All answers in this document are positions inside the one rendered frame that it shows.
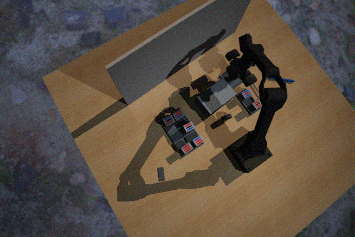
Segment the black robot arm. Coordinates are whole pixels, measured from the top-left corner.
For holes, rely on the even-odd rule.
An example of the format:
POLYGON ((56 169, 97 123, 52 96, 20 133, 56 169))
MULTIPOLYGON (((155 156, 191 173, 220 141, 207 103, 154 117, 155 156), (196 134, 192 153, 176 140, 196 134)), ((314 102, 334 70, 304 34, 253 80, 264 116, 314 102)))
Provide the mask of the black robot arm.
MULTIPOLYGON (((240 50, 243 52, 240 58, 241 65, 244 67, 256 65, 262 73, 262 81, 258 87, 262 108, 254 130, 248 132, 245 142, 239 147, 244 159, 248 160, 255 156, 265 155, 266 133, 275 112, 280 110, 287 100, 287 87, 280 76, 279 68, 264 55, 264 48, 261 44, 253 44, 250 33, 239 37, 239 43, 240 50), (267 78, 274 78, 280 87, 265 88, 264 84, 267 78)), ((231 79, 236 79, 244 70, 235 62, 228 65, 226 71, 231 79)))

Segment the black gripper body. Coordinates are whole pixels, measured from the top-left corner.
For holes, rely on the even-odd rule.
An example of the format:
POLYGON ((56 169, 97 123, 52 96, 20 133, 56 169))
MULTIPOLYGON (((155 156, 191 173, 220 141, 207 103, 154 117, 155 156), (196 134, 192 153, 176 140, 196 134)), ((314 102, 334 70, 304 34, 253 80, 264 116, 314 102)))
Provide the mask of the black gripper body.
POLYGON ((237 57, 240 56, 240 53, 237 51, 237 49, 233 49, 232 51, 226 53, 225 58, 231 61, 231 64, 237 62, 239 64, 239 66, 244 70, 243 73, 241 74, 243 77, 243 84, 248 87, 250 85, 252 85, 254 82, 257 81, 256 77, 254 76, 254 74, 251 74, 251 72, 248 70, 250 69, 250 67, 244 67, 241 65, 240 63, 240 59, 238 60, 237 57))

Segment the grey flat panel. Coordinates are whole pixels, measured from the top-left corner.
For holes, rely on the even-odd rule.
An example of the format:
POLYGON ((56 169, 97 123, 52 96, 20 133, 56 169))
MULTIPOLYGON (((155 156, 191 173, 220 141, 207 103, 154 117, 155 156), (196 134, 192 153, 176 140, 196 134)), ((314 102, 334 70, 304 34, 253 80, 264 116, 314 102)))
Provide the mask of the grey flat panel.
POLYGON ((251 0, 209 0, 105 66, 127 105, 234 34, 251 0))

